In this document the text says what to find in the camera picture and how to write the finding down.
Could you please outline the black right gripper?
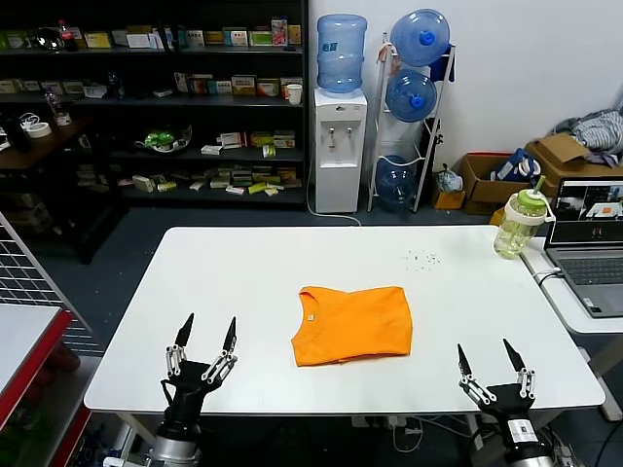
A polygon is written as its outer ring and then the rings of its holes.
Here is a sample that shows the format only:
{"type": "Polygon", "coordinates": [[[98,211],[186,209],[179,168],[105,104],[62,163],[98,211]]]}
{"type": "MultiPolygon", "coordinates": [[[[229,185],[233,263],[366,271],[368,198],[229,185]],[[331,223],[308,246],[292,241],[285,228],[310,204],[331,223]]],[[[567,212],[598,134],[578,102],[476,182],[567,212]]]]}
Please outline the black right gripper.
{"type": "Polygon", "coordinates": [[[473,375],[464,351],[458,344],[459,387],[485,414],[492,416],[500,426],[510,420],[528,419],[528,411],[535,400],[535,370],[526,366],[521,354],[510,341],[503,344],[517,382],[483,386],[473,375]]]}

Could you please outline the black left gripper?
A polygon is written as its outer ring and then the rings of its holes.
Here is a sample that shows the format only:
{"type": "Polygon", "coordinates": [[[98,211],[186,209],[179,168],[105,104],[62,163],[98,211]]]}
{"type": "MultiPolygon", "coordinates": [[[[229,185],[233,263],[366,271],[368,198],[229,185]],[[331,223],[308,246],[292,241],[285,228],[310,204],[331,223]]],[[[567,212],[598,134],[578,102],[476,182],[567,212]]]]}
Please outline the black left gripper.
{"type": "Polygon", "coordinates": [[[179,329],[174,344],[165,349],[167,379],[162,388],[167,400],[165,429],[190,429],[200,419],[205,396],[217,390],[234,368],[237,343],[237,318],[234,316],[226,333],[222,350],[211,364],[189,361],[186,345],[191,335],[195,314],[191,313],[179,329]]]}

